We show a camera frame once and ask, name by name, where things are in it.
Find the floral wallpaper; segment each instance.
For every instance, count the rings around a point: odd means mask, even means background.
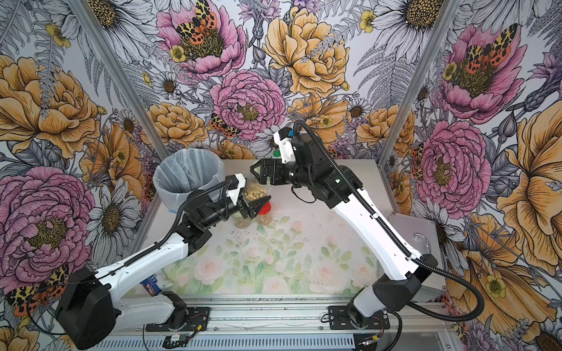
[[[0,6],[0,345],[70,350],[48,287],[129,255],[160,161],[65,3]]]
[[[65,0],[45,1],[88,57]],[[271,157],[273,134],[304,120],[336,158],[371,159],[395,117],[379,109],[397,109],[443,0],[88,3],[169,151]],[[403,152],[413,119],[405,128]]]
[[[465,349],[562,350],[562,2],[464,1],[459,16],[384,170],[400,212],[434,221],[444,266],[484,295],[457,325]],[[447,291],[453,314],[474,308]]]

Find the metal plate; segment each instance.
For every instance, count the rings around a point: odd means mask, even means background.
[[[348,317],[348,312],[349,312],[349,307],[347,306],[329,306],[328,314],[330,318],[330,329],[332,330],[358,329],[351,323]],[[381,330],[382,328],[386,330],[390,329],[388,316],[384,314],[382,311],[375,313],[373,315],[373,318],[369,319],[368,321],[369,321],[368,325],[358,330]]]

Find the red object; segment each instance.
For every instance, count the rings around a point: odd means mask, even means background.
[[[267,215],[267,213],[269,213],[269,211],[271,211],[271,203],[269,203],[269,201],[268,201],[268,203],[265,204],[265,205],[262,207],[260,213],[258,213],[258,214],[259,214],[259,215]]]

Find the clear plastic bag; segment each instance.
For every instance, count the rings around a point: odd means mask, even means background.
[[[152,178],[164,205],[174,213],[196,189],[208,189],[224,180],[224,163],[204,149],[181,149],[166,157],[156,168]],[[216,201],[220,192],[211,193]]]

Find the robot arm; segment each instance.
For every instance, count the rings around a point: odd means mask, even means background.
[[[399,311],[412,300],[430,274],[413,260],[436,266],[435,258],[431,254],[421,255],[404,240],[378,211],[355,174],[341,166],[345,178],[374,210],[369,213],[309,134],[294,135],[293,130],[283,128],[274,135],[274,140],[279,145],[281,159],[261,159],[251,167],[259,182],[306,186],[316,199],[333,208],[357,231],[384,269],[385,274],[372,287],[360,291],[350,302],[351,321],[360,327],[377,311]],[[394,239],[387,234],[389,231],[394,233]],[[407,256],[394,240],[411,254]]]
[[[186,323],[185,303],[174,293],[122,297],[147,276],[203,247],[211,237],[210,227],[236,212],[254,218],[271,198],[246,201],[241,191],[246,179],[241,174],[227,176],[223,183],[228,188],[216,203],[206,194],[208,190],[193,191],[182,222],[160,242],[97,271],[84,267],[70,276],[55,317],[79,349],[96,345],[113,330],[151,323],[179,329]]]

